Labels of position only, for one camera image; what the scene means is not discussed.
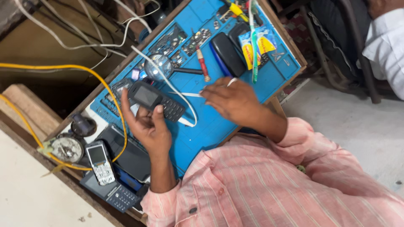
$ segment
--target yellow cable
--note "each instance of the yellow cable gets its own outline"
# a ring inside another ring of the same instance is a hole
[[[124,152],[126,145],[128,143],[128,134],[126,133],[126,126],[125,126],[125,119],[122,115],[121,112],[121,108],[118,105],[118,102],[114,96],[114,94],[112,93],[111,89],[109,88],[108,84],[104,81],[104,79],[102,77],[100,77],[100,75],[98,75],[98,73],[96,73],[95,71],[93,71],[92,69],[89,69],[85,66],[81,66],[81,65],[50,65],[50,66],[34,66],[34,65],[18,65],[18,64],[9,64],[9,63],[0,63],[0,67],[4,67],[4,68],[15,68],[15,69],[36,69],[36,70],[48,70],[48,69],[67,69],[67,68],[76,68],[76,69],[82,69],[84,71],[87,71],[91,74],[93,74],[99,81],[101,81],[101,83],[104,85],[104,87],[108,90],[109,94],[111,95],[112,99],[114,100],[116,109],[119,112],[119,115],[121,116],[121,121],[122,121],[122,127],[124,129],[124,135],[125,135],[125,144],[124,147],[122,148],[122,151],[112,160],[112,162],[115,162],[120,156],[121,154]],[[38,145],[41,148],[44,148],[42,142],[38,139],[38,137],[36,136],[35,132],[32,130],[31,126],[29,125],[27,119],[21,114],[21,112],[14,106],[14,104],[12,104],[6,97],[4,97],[3,95],[0,94],[0,98],[2,100],[4,100],[7,105],[9,105],[23,120],[23,122],[26,124],[26,126],[28,127],[29,132],[32,134],[32,136],[34,137],[35,141],[38,143]],[[64,164],[67,167],[70,167],[72,169],[76,169],[76,170],[93,170],[92,168],[81,168],[81,167],[77,167],[77,166],[73,166],[71,164],[65,163],[59,159],[57,159],[53,154],[48,153],[48,155],[55,160],[56,162],[60,163],[60,164]]]

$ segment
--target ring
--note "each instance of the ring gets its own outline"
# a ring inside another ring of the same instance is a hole
[[[237,78],[233,78],[232,80],[230,80],[230,82],[227,84],[227,86],[230,86],[232,83],[236,82],[238,79]]]

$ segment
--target floor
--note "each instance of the floor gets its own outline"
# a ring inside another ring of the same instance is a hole
[[[338,92],[310,80],[282,106],[288,117],[300,117],[315,131],[353,153],[364,171],[404,197],[404,101]]]
[[[2,131],[0,144],[1,226],[113,226]]]
[[[283,108],[351,151],[365,172],[404,197],[404,102],[373,105],[311,80]],[[54,175],[41,178],[47,169],[1,131],[0,144],[3,226],[112,226]]]

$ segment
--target shirt button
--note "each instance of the shirt button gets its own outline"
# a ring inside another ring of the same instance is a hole
[[[223,188],[221,188],[221,189],[218,191],[219,195],[223,195],[224,192],[225,192],[225,190],[224,190]]]
[[[191,210],[189,210],[189,213],[190,213],[190,214],[195,213],[197,210],[198,210],[198,209],[197,209],[196,207],[195,207],[195,208],[192,208]]]

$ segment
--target smartphone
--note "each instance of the smartphone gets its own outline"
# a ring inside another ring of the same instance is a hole
[[[87,144],[85,150],[98,184],[105,186],[115,182],[115,174],[104,142],[99,140]]]
[[[149,111],[153,111],[157,105],[163,105],[164,117],[172,122],[177,122],[185,112],[185,107],[179,102],[143,81],[133,84],[129,89],[128,98]]]

